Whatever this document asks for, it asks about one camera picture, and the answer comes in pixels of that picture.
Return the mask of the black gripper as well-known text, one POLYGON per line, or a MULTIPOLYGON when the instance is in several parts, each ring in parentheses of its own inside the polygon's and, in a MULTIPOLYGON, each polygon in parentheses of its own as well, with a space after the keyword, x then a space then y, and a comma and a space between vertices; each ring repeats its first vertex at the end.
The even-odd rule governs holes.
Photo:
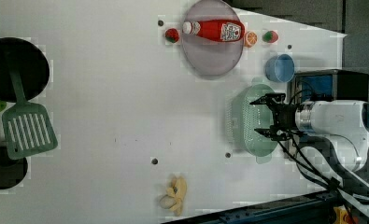
POLYGON ((285 93, 271 92, 251 102, 252 105, 271 105, 270 110, 272 111, 274 121, 271 128, 256 128, 255 132, 266 138, 277 140, 279 132, 288 133, 289 131, 297 130, 295 123, 297 105, 283 104, 285 99, 285 93))

